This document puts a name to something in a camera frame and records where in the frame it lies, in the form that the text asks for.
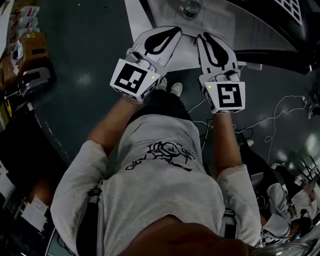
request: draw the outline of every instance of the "white shoe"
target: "white shoe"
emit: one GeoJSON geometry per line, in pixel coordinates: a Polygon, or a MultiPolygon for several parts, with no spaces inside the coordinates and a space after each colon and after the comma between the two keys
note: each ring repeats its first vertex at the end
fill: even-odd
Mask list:
{"type": "Polygon", "coordinates": [[[158,84],[158,86],[155,88],[155,90],[165,90],[167,91],[167,79],[164,77],[162,78],[161,82],[158,84]]]}
{"type": "Polygon", "coordinates": [[[176,82],[174,85],[172,85],[170,93],[180,97],[180,95],[182,94],[182,88],[183,88],[182,83],[176,82]]]}
{"type": "Polygon", "coordinates": [[[280,163],[274,163],[273,165],[271,165],[271,169],[276,169],[278,166],[286,166],[286,164],[283,162],[282,164],[280,163]]]}
{"type": "Polygon", "coordinates": [[[308,119],[310,120],[311,117],[314,115],[314,113],[312,112],[314,108],[312,107],[312,105],[309,105],[309,110],[308,110],[308,119]]]}

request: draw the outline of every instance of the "black and white marker cube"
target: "black and white marker cube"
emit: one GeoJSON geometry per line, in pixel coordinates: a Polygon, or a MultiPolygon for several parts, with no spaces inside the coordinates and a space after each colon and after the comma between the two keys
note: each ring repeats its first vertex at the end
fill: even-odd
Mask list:
{"type": "Polygon", "coordinates": [[[205,82],[201,91],[213,114],[236,113],[246,108],[244,82],[205,82]]]}
{"type": "Polygon", "coordinates": [[[119,59],[110,86],[118,93],[142,102],[158,85],[162,76],[123,59],[119,59]]]}

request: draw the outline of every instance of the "floor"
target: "floor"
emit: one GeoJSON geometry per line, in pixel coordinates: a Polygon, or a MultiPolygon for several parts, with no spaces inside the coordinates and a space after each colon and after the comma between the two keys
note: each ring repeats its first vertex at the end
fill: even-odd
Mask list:
{"type": "MultiPolygon", "coordinates": [[[[126,13],[121,1],[41,1],[39,27],[46,33],[50,57],[57,76],[52,88],[39,95],[33,103],[36,116],[53,147],[69,164],[94,125],[119,98],[110,86],[119,58],[133,41],[126,13]]],[[[170,72],[169,83],[183,83],[181,100],[187,110],[203,100],[197,78],[200,69],[170,72]]],[[[287,95],[307,98],[312,85],[319,81],[320,72],[301,75],[292,71],[263,66],[262,71],[245,67],[241,79],[246,83],[246,109],[233,114],[235,129],[243,129],[274,115],[277,103],[287,95]]],[[[303,108],[301,98],[286,98],[278,107],[288,111],[303,108]]],[[[270,151],[269,164],[285,161],[291,169],[303,168],[296,164],[297,155],[320,158],[320,117],[307,119],[307,108],[284,114],[275,122],[276,133],[270,151]]],[[[206,122],[211,113],[204,102],[190,113],[194,121],[206,122]]],[[[207,126],[196,123],[203,139],[207,126]]],[[[252,149],[268,159],[273,134],[272,120],[245,131],[252,137],[252,149]]],[[[212,133],[208,134],[203,155],[211,163],[212,133]]]]}

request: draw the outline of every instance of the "gray fabric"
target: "gray fabric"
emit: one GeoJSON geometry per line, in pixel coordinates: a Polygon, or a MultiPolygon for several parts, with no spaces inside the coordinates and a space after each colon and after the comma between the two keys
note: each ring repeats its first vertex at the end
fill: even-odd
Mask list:
{"type": "Polygon", "coordinates": [[[285,192],[280,183],[275,183],[267,189],[266,193],[269,197],[272,215],[263,228],[277,237],[287,237],[292,217],[288,211],[285,192]]]}
{"type": "MultiPolygon", "coordinates": [[[[102,146],[87,141],[54,195],[53,222],[75,253],[79,210],[106,174],[106,164],[102,146]]],[[[219,184],[209,177],[202,165],[199,132],[191,121],[163,115],[138,118],[122,136],[117,170],[101,185],[105,255],[117,256],[166,215],[202,224],[219,235],[225,204],[235,211],[236,238],[250,245],[259,239],[259,209],[246,166],[226,169],[219,184]]]]}

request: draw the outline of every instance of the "box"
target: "box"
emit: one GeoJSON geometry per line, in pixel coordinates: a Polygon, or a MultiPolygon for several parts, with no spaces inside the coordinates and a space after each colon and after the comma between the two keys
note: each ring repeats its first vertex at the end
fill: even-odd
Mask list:
{"type": "Polygon", "coordinates": [[[201,91],[213,114],[236,113],[246,108],[244,82],[205,82],[201,91]]]}
{"type": "Polygon", "coordinates": [[[22,45],[22,58],[15,63],[14,57],[16,57],[17,52],[13,51],[11,53],[13,71],[17,76],[25,71],[41,68],[48,64],[49,52],[44,33],[26,33],[18,41],[22,45]]]}
{"type": "Polygon", "coordinates": [[[138,102],[156,88],[161,75],[143,68],[136,63],[119,59],[110,86],[118,93],[128,96],[138,102]]]}
{"type": "Polygon", "coordinates": [[[0,90],[16,85],[18,77],[14,73],[10,56],[2,58],[0,62],[0,90]]]}

